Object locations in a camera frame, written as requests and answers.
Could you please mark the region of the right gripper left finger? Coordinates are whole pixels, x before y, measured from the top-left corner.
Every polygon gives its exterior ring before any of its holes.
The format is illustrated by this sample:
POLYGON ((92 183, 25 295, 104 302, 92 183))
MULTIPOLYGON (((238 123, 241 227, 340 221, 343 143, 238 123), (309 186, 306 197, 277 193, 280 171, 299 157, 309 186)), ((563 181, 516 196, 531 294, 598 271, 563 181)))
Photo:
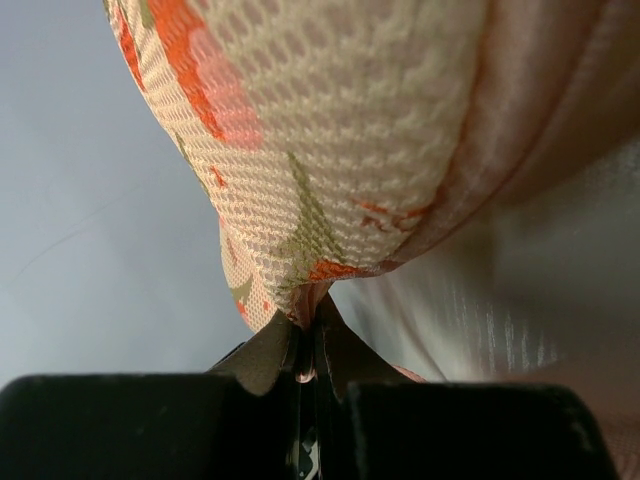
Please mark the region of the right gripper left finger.
POLYGON ((299 343, 276 315, 204 373, 18 378, 1 392, 1 475, 292 479, 299 343))

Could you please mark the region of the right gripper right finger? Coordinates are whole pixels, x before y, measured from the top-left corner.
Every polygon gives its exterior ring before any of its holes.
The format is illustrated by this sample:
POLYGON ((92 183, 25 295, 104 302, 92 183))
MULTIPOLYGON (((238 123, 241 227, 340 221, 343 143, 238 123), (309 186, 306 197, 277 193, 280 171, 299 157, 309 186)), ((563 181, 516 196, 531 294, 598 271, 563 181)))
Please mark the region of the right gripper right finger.
POLYGON ((572 391, 545 384, 418 383, 323 299, 314 321, 324 479, 613 479, 601 431, 572 391))

